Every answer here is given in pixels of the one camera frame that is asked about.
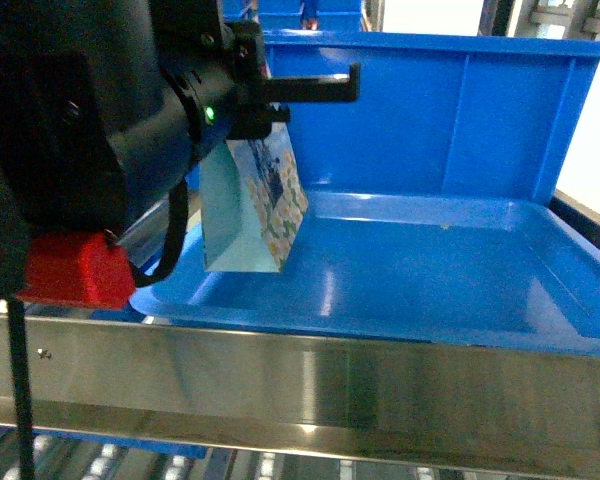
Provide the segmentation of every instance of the blue bin wall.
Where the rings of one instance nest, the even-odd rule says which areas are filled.
[[[242,0],[223,2],[225,19],[240,19]],[[260,0],[260,23],[267,30],[300,28],[298,0]],[[320,30],[360,31],[362,5],[360,0],[322,0],[320,2]]]
[[[292,106],[305,186],[547,204],[600,42],[381,33],[267,35],[275,76],[362,63],[352,104]]]
[[[299,29],[300,15],[260,13],[260,24],[265,30]],[[320,12],[320,30],[360,31],[360,12]]]

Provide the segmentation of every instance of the black cable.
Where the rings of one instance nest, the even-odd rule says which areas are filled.
[[[182,253],[188,221],[189,190],[187,182],[182,180],[169,193],[169,226],[167,227],[160,263],[151,275],[143,273],[138,267],[131,264],[131,273],[136,287],[153,285],[171,274]]]
[[[31,387],[29,385],[29,360],[27,357],[27,331],[24,320],[24,303],[20,300],[7,301],[9,315],[9,351],[13,396],[20,448],[20,480],[35,480],[33,461],[33,414]]]

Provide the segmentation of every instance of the screw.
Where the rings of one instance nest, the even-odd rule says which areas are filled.
[[[203,33],[202,35],[200,35],[200,41],[202,42],[202,45],[204,45],[207,48],[213,47],[216,43],[216,39],[208,33]]]
[[[51,352],[46,348],[39,348],[38,356],[40,357],[40,360],[51,360],[52,357]]]
[[[106,240],[108,245],[115,245],[118,241],[118,236],[111,230],[107,229],[104,231],[104,239]]]
[[[64,107],[64,121],[72,124],[80,120],[81,116],[82,111],[80,110],[80,107],[71,101],[67,102]]]

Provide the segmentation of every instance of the paper bag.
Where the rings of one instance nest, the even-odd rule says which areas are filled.
[[[218,146],[200,166],[200,193],[208,271],[282,270],[308,206],[286,125]]]

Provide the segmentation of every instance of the roller conveyor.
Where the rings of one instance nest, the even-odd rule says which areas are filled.
[[[202,459],[40,435],[40,480],[514,480],[386,463],[208,449]],[[0,428],[0,480],[18,480],[15,433]]]

